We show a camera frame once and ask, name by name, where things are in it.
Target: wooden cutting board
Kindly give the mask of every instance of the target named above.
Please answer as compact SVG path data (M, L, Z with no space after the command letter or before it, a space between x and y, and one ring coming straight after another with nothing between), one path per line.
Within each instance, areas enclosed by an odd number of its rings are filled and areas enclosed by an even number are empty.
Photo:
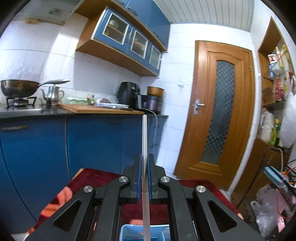
M77 114L124 114L124 115L143 115L144 112L137 110L118 110L96 107L82 104L59 104L60 107Z

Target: ceiling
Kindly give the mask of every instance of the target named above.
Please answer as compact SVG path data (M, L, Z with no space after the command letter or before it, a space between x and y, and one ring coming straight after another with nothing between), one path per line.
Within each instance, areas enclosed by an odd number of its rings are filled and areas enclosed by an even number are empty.
M250 31L254 0L154 0L171 23L212 23Z

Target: light switch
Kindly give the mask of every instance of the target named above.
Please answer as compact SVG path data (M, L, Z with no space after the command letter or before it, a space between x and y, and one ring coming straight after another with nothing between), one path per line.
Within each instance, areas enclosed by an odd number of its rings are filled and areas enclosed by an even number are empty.
M179 80L178 86L179 87L184 87L184 80Z

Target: stove burner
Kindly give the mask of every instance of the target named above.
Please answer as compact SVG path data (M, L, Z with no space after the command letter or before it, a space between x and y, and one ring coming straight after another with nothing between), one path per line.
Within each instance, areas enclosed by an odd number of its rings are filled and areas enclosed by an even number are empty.
M9 105L8 101L9 100L13 100L13 104L12 105ZM33 100L33 103L32 104L29 104L29 100L28 99L34 99ZM22 107L22 106L27 106L27 105L32 105L32 106L35 106L35 102L36 102L36 99L37 97L34 96L34 97L27 97L26 99L23 99L23 98L12 98L12 97L7 97L6 98L6 104L7 104L7 109L9 109L9 107L11 106L17 106L17 107Z

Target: door glass panel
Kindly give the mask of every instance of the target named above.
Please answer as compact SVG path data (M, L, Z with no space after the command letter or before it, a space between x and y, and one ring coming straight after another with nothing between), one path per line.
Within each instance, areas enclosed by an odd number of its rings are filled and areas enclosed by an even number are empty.
M159 69L160 55L160 52L152 46L149 63L156 69Z
M231 120L234 98L234 65L217 61L213 115L202 162L217 165L221 157Z
M131 50L142 58L145 58L148 40L138 31L135 31Z
M115 40L122 45L126 36L127 29L128 24L121 18L111 13L103 35Z

